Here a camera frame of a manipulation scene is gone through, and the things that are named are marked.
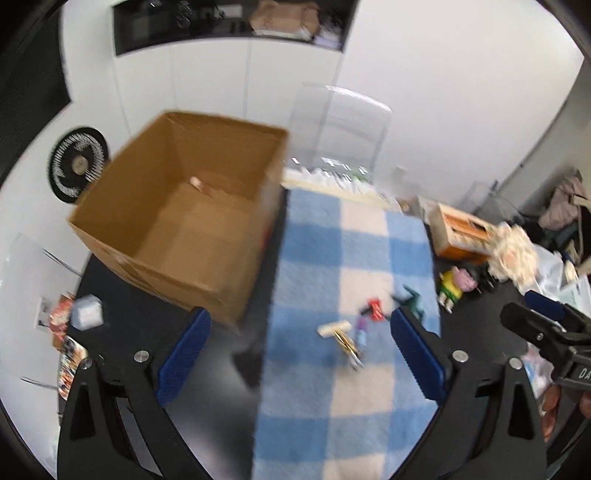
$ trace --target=green dinosaur toy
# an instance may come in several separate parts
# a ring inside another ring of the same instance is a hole
[[[422,323],[425,311],[418,308],[418,303],[421,301],[421,294],[407,285],[403,285],[403,287],[410,294],[410,296],[405,299],[401,299],[396,295],[392,295],[392,298],[396,303],[398,303],[398,306],[407,307],[418,319],[418,321]]]

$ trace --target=chair backrest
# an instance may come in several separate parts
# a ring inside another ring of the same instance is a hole
[[[287,164],[371,181],[391,108],[352,90],[317,83],[302,84],[295,102]]]

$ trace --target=screw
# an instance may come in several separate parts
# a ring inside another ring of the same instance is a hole
[[[134,360],[139,364],[143,364],[148,358],[150,354],[146,350],[138,350],[134,355]]]
[[[468,361],[468,354],[464,351],[464,350],[454,350],[454,352],[452,353],[452,358],[456,361],[456,362],[460,362],[461,364],[464,364]]]
[[[82,370],[88,370],[92,366],[92,358],[90,358],[89,356],[83,358],[82,360],[80,360],[80,364],[78,364],[78,366]]]
[[[519,360],[516,356],[509,359],[509,365],[511,366],[511,368],[515,370],[521,370],[523,368],[523,362]]]

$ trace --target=plaid cloth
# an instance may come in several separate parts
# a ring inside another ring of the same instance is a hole
[[[254,480],[390,478],[437,406],[426,400],[389,332],[369,326],[365,368],[352,370],[316,327],[403,285],[421,294],[424,325],[439,333],[433,263],[415,218],[293,190],[275,281],[255,433]]]

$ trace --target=fan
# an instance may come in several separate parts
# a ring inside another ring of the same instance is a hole
[[[62,202],[74,203],[89,183],[100,177],[109,161],[105,137],[81,127],[66,134],[49,158],[49,185]]]

